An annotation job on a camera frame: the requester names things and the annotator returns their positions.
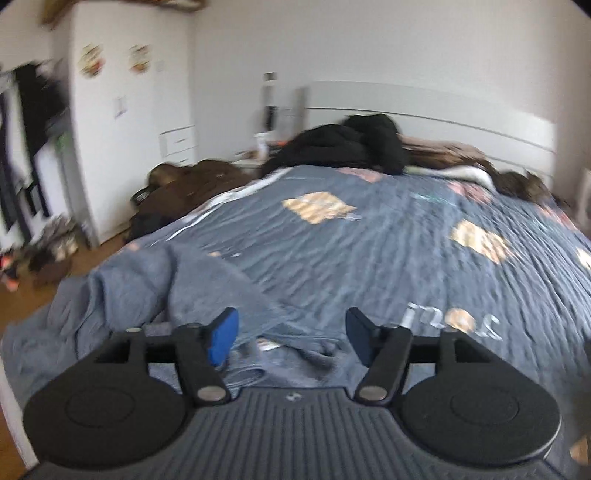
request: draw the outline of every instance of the black jacket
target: black jacket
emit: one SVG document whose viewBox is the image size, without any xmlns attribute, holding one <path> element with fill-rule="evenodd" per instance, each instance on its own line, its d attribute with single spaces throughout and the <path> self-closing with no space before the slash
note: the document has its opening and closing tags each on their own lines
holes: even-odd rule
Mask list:
<svg viewBox="0 0 591 480">
<path fill-rule="evenodd" d="M 25 196 L 32 215 L 42 210 L 43 216 L 49 218 L 51 212 L 35 165 L 35 155 L 47 143 L 47 124 L 51 119 L 61 114 L 66 109 L 66 105 L 60 96 L 57 85 L 37 74 L 37 67 L 38 65 L 35 63 L 22 65 L 14 70 L 14 77 L 21 94 L 22 122 L 31 164 L 31 177 L 33 178 L 25 190 Z"/>
<path fill-rule="evenodd" d="M 375 168 L 399 175 L 408 155 L 396 124 L 386 115 L 350 116 L 343 125 L 323 125 L 300 133 L 261 168 L 262 175 L 280 167 Z"/>
</svg>

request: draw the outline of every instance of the blue-gray blanket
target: blue-gray blanket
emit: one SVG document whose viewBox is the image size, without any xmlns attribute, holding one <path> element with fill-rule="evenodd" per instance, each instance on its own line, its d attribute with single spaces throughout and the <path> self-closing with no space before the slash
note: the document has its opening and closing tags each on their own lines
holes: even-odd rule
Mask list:
<svg viewBox="0 0 591 480">
<path fill-rule="evenodd" d="M 591 243 L 559 210 L 458 181 L 301 166 L 173 235 L 193 218 L 66 280 L 7 328 L 21 405 L 114 330 L 158 334 L 226 306 L 241 315 L 234 389 L 350 388 L 364 373 L 344 336 L 356 306 L 380 324 L 406 314 L 421 335 L 464 330 L 548 389 L 564 418 L 549 460 L 574 475 L 568 449 L 591 432 Z M 282 346 L 262 351 L 260 336 Z"/>
</svg>

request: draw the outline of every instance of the white drawer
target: white drawer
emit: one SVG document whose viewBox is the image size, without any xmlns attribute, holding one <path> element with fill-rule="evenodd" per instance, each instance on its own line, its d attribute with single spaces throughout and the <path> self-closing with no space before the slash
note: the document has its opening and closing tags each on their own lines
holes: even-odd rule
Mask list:
<svg viewBox="0 0 591 480">
<path fill-rule="evenodd" d="M 166 163 L 177 164 L 180 167 L 185 167 L 188 165 L 194 165 L 197 161 L 197 155 L 194 148 L 189 148 L 188 150 L 176 152 L 164 157 L 164 161 Z"/>
<path fill-rule="evenodd" d="M 193 127 L 180 128 L 160 134 L 162 156 L 172 155 L 176 152 L 195 147 L 195 135 Z"/>
</svg>

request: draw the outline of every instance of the clothes hanging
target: clothes hanging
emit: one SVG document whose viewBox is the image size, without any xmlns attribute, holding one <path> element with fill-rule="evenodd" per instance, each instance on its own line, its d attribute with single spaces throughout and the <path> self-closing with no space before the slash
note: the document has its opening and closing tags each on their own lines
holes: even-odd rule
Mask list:
<svg viewBox="0 0 591 480">
<path fill-rule="evenodd" d="M 6 93 L 0 92 L 0 211 L 4 217 L 7 231 L 17 223 L 25 244 L 31 241 L 31 231 L 23 215 L 18 201 L 14 184 L 12 167 L 8 160 L 7 131 L 8 115 L 6 106 Z"/>
<path fill-rule="evenodd" d="M 25 189 L 25 198 L 32 215 L 42 211 L 49 218 L 51 212 L 35 164 L 35 155 L 47 143 L 47 124 L 60 115 L 66 105 L 59 94 L 57 85 L 37 74 L 39 65 L 28 63 L 14 70 L 21 97 L 22 121 L 24 123 L 25 143 L 31 164 L 31 184 Z"/>
</svg>

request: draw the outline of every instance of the bed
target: bed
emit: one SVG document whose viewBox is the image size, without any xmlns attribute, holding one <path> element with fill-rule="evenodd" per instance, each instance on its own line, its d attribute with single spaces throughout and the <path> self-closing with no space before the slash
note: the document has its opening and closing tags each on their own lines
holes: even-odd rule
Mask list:
<svg viewBox="0 0 591 480">
<path fill-rule="evenodd" d="M 352 112 L 383 112 L 408 135 L 473 144 L 497 168 L 551 184 L 555 129 L 543 119 L 409 87 L 308 89 L 307 127 Z M 207 323 L 228 305 L 241 313 L 226 377 L 234 392 L 354 386 L 365 370 L 345 341 L 352 306 L 379 324 L 410 316 L 419 335 L 464 330 L 555 396 L 564 428 L 548 461 L 567 478 L 583 475 L 569 448 L 591 431 L 587 238 L 554 205 L 455 180 L 312 166 L 213 199 L 63 282 L 50 306 L 7 329 L 0 400 L 27 466 L 36 459 L 20 415 L 34 391 L 113 330 L 158 334 Z M 261 338 L 272 348 L 258 348 Z M 164 365 L 151 374 L 174 382 Z"/>
</svg>

